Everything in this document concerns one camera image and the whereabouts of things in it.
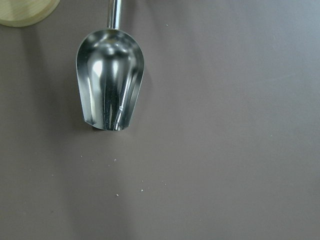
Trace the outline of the metal scoop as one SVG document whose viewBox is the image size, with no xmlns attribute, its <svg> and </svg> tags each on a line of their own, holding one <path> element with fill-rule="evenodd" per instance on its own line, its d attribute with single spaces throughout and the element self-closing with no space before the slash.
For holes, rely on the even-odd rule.
<svg viewBox="0 0 320 240">
<path fill-rule="evenodd" d="M 120 29 L 122 1 L 108 5 L 106 28 L 79 45 L 76 75 L 84 121 L 103 131 L 129 127 L 144 75 L 137 41 Z"/>
</svg>

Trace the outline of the wooden mug tree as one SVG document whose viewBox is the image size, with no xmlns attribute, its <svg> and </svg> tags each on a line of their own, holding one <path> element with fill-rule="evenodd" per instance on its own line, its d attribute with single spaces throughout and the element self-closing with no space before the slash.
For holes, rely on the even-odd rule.
<svg viewBox="0 0 320 240">
<path fill-rule="evenodd" d="M 1 0 L 0 24 L 21 28 L 39 23 L 59 5 L 60 0 Z"/>
</svg>

